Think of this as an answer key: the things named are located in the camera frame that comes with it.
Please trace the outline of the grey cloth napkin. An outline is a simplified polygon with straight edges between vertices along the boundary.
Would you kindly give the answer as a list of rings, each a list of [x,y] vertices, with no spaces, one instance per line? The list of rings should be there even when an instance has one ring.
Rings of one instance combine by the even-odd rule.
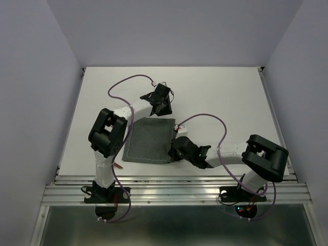
[[[174,136],[175,119],[142,118],[133,124],[125,143],[122,160],[126,162],[167,164]]]

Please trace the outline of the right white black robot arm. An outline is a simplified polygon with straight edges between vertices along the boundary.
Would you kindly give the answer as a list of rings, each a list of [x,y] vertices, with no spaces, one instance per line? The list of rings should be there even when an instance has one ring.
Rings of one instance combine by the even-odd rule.
[[[229,147],[197,146],[188,137],[180,136],[172,141],[168,154],[173,162],[185,160],[200,169],[222,166],[238,183],[236,194],[242,200],[264,195],[267,188],[261,193],[258,190],[268,182],[282,182],[289,156],[287,149],[256,134],[251,135],[246,143]],[[251,170],[238,179],[228,165],[241,164]]]

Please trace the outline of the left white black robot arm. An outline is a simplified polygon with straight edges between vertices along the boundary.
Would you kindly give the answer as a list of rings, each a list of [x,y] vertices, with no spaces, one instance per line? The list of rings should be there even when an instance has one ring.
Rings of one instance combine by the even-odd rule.
[[[170,93],[171,89],[160,83],[153,92],[141,96],[132,104],[128,103],[126,107],[114,111],[104,108],[99,112],[88,136],[95,155],[96,173],[92,186],[85,190],[89,196],[86,202],[114,202],[118,194],[113,174],[114,160],[124,145],[124,138],[139,119],[172,114]]]

